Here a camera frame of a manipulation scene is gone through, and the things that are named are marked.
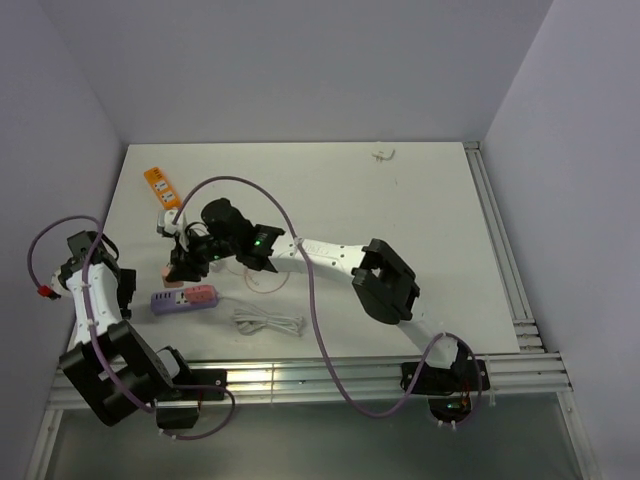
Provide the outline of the pink plug adapter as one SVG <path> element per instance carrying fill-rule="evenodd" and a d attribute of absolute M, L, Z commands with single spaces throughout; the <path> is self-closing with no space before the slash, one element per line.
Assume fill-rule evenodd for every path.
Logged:
<path fill-rule="evenodd" d="M 218 294 L 212 285 L 197 285 L 185 288 L 184 298 L 190 304 L 216 303 Z"/>

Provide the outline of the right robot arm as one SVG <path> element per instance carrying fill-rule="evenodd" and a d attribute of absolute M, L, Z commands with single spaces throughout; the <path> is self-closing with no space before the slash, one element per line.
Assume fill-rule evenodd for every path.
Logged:
<path fill-rule="evenodd" d="M 211 263 L 234 258 L 257 272 L 309 273 L 344 284 L 369 317 L 399 327 L 416 346 L 430 350 L 425 364 L 438 386 L 452 390 L 466 379 L 468 349 L 428 320 L 416 273 L 387 242 L 341 245 L 302 239 L 279 227 L 251 223 L 226 198 L 207 204 L 201 222 L 204 230 L 198 233 L 176 208 L 159 214 L 157 232 L 174 241 L 168 281 L 199 282 Z"/>

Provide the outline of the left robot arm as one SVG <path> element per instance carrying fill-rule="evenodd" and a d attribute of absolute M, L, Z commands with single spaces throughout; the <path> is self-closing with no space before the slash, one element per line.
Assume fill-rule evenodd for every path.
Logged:
<path fill-rule="evenodd" d="M 92 249 L 96 237 L 95 231 L 69 237 L 71 258 L 54 275 L 76 310 L 73 346 L 59 366 L 98 419 L 113 426 L 139 409 L 122 387 L 152 405 L 166 394 L 190 395 L 195 375 L 177 349 L 154 351 L 131 325 L 136 271 L 118 266 L 113 242 Z"/>

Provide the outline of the small white plug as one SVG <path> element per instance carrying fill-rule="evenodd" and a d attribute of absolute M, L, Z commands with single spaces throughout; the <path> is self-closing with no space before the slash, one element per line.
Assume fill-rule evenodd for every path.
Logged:
<path fill-rule="evenodd" d="M 391 161 L 396 154 L 394 148 L 379 148 L 371 153 L 372 158 L 379 163 Z"/>

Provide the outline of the purple power strip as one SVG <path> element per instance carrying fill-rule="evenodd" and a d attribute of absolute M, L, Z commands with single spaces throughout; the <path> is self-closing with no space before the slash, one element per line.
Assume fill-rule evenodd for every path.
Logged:
<path fill-rule="evenodd" d="M 190 304 L 184 298 L 184 288 L 165 290 L 151 295 L 150 308 L 155 316 L 178 314 L 215 308 L 219 303 Z"/>

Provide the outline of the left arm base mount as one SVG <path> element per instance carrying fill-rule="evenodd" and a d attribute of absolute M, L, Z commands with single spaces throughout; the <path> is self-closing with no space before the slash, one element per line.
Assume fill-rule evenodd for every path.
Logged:
<path fill-rule="evenodd" d="M 223 401 L 227 386 L 227 371 L 224 369 L 196 369 L 190 374 L 176 378 L 178 383 L 192 385 L 191 389 L 173 388 L 161 394 L 155 401 L 156 426 L 176 434 L 193 429 L 206 401 Z"/>

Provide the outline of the small pink charger plug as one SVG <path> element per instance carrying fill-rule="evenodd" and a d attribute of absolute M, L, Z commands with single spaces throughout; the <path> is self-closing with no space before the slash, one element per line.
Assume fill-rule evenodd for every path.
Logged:
<path fill-rule="evenodd" d="M 162 278 L 162 282 L 165 288 L 170 288 L 171 287 L 171 282 L 168 280 L 168 275 L 170 273 L 170 267 L 169 266 L 165 266 L 162 268 L 161 270 L 161 278 Z"/>

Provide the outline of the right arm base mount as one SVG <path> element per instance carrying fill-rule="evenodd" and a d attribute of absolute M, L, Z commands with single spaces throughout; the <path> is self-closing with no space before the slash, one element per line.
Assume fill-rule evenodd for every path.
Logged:
<path fill-rule="evenodd" d="M 478 392 L 491 387 L 486 363 L 462 355 L 450 369 L 425 365 L 417 375 L 417 362 L 401 364 L 400 387 L 413 395 L 428 397 L 431 414 L 438 422 L 458 425 L 473 411 Z"/>

